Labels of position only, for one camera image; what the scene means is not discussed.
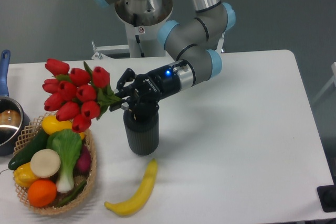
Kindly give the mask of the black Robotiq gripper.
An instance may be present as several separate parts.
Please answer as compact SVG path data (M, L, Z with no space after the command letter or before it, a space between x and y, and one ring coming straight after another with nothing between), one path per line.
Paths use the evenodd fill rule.
M114 92L117 97L126 99L110 105L109 111L130 111L131 117L137 122L145 122L154 117L159 110L160 100L182 90L180 71L183 66L182 62L173 62L145 74L136 74L131 68L127 68L117 81Z

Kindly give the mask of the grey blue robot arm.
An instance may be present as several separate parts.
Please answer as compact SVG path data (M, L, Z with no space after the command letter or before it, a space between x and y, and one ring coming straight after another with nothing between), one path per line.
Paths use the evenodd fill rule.
M218 51L202 44L220 38L236 21L232 7L221 0L192 0L196 17L186 25L170 20L172 0L95 0L100 6L114 5L124 23L128 52L132 58L170 55L173 63L147 74L125 71L117 83L116 103L102 110L130 110L138 120L158 111L158 102L206 81L220 73Z

